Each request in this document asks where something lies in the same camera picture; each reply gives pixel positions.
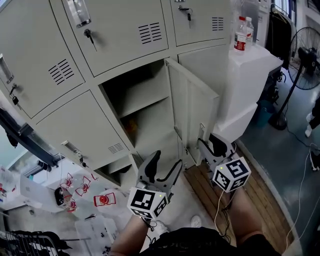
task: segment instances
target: wooden platform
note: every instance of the wooden platform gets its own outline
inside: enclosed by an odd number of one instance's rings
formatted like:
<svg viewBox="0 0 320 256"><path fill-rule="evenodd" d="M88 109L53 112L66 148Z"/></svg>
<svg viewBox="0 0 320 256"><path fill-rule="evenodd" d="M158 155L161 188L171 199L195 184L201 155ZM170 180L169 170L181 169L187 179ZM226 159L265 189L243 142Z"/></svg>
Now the wooden platform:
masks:
<svg viewBox="0 0 320 256"><path fill-rule="evenodd" d="M237 153L241 157L244 156L239 150L237 150ZM282 254L286 250L286 236L290 230L289 224L267 185L264 183L248 159L245 160L251 169L251 176L244 188L252 202L252 205L255 206L257 212L261 216L262 230L265 237L272 244L273 248ZM208 214L211 216L212 220L214 220L217 213L220 194L218 189L213 189L211 182L208 179L207 172L207 165L203 163L198 167L191 167L184 172L184 175L192 186L194 192L199 197ZM216 218L216 225L223 233L225 232L227 222L226 218L221 212L221 209L225 206L226 205L220 201L219 212ZM236 238L232 231L231 224L227 231L227 235L231 238L231 244L236 246ZM292 233L290 233L288 237L288 244L290 245L293 240L294 237Z"/></svg>

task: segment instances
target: wire rack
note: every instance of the wire rack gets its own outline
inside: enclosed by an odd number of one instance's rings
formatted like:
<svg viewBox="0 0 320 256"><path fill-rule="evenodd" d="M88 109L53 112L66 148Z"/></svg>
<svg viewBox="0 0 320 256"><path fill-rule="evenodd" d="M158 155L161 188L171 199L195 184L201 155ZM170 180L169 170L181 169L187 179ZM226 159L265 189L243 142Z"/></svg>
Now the wire rack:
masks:
<svg viewBox="0 0 320 256"><path fill-rule="evenodd" d="M24 235L1 232L1 248L8 256L57 256L58 251L52 239L45 235Z"/></svg>

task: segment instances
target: white sneaker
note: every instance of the white sneaker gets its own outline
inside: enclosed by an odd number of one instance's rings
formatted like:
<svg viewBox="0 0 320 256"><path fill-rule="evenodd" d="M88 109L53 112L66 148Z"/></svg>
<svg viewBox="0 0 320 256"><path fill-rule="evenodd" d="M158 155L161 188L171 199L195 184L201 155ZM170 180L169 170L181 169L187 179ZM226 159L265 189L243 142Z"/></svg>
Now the white sneaker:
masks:
<svg viewBox="0 0 320 256"><path fill-rule="evenodd" d="M152 221L151 226L154 226L153 228L154 228L155 232L157 232L159 234L159 236L161 236L163 233L169 233L169 229L160 220Z"/></svg>
<svg viewBox="0 0 320 256"><path fill-rule="evenodd" d="M306 116L306 121L308 122L308 123L310 123L310 121L312 120L312 119L314 119L315 117L312 115L312 112L310 112L307 116Z"/></svg>
<svg viewBox="0 0 320 256"><path fill-rule="evenodd" d="M310 135L311 135L311 132L312 132L312 128L311 128L311 126L310 126L310 124L309 124L309 125L306 127L306 130L305 130L304 134L305 134L305 136L306 136L307 138L309 138Z"/></svg>
<svg viewBox="0 0 320 256"><path fill-rule="evenodd" d="M198 215L195 215L191 219L191 228L201 228L202 227L202 221L201 218Z"/></svg>

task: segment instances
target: electric fan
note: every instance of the electric fan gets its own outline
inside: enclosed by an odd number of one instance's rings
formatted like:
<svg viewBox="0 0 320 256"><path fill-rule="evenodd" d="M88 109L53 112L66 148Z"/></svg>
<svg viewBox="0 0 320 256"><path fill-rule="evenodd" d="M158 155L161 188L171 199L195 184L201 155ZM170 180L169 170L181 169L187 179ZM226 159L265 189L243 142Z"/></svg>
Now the electric fan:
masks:
<svg viewBox="0 0 320 256"><path fill-rule="evenodd" d="M269 119L269 123L277 130L287 127L283 110L295 87L311 90L320 83L320 34L312 27L300 29L291 41L289 57L288 71L293 85L280 110Z"/></svg>

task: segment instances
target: floor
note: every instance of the floor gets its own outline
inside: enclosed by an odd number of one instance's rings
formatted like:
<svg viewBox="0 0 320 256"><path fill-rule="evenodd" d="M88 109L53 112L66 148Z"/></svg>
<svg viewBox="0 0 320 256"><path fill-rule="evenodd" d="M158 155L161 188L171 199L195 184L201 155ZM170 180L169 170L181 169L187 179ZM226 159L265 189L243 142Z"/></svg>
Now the floor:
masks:
<svg viewBox="0 0 320 256"><path fill-rule="evenodd" d="M256 209L256 213L261 219L262 231L273 248L282 254L286 250L286 236L290 230L290 226L276 199L260 177L258 171L238 147L237 154L235 154L234 158L237 159L239 157L245 158L251 170L251 175L247 183L244 185L244 189L251 205ZM209 215L214 220L217 213L221 189L218 188L218 186L212 186L212 183L208 179L208 172L208 166L203 163L198 167L191 167L184 173L184 175L190 182ZM221 200L219 205L220 211L216 218L217 227L223 233L227 228L227 220L221 209L225 207L226 202ZM226 234L230 237L231 245L236 246L236 238L232 230L232 224L230 224L230 228L227 229ZM288 244L290 245L293 240L293 235L290 235L288 238Z"/></svg>
<svg viewBox="0 0 320 256"><path fill-rule="evenodd" d="M286 83L278 83L278 108L284 102L292 86L288 73L286 73L286 77ZM286 114L288 128L308 145L315 143L320 146L320 128L316 128L310 138L306 138L304 134L307 126L306 116L311 112L319 91L320 86L312 90L295 88L288 104ZM299 210L298 191L309 149L297 141L287 130L279 131L269 124L258 127L254 121L250 122L240 140L264 168L285 202L293 221L295 221ZM319 224L320 204L316 206L309 225L306 227L319 196L320 172L312 172L310 161L307 159L305 179L300 193L300 216L296 223L298 235L303 234L300 241L304 252L307 250L314 229Z"/></svg>
<svg viewBox="0 0 320 256"><path fill-rule="evenodd" d="M207 228L214 228L214 223L208 215L205 208L202 206L198 197L189 185L183 175L180 175L175 186L172 188L174 196L170 204L162 211L160 220L164 222L170 231L174 231L183 227L190 227L191 218L194 215L199 215L202 219L202 225ZM78 219L65 211L59 213L50 213L40 209L33 209L34 215L29 213L29 206L18 208L9 211L8 225L13 230L23 231L52 231L55 232L60 239L76 239L77 231L75 221ZM117 228L122 230L128 221L128 218L114 218ZM152 239L158 238L156 232L149 230L148 235ZM66 250L71 256L88 255L84 253L80 242L67 242L73 249ZM149 240L146 239L143 249L149 246Z"/></svg>

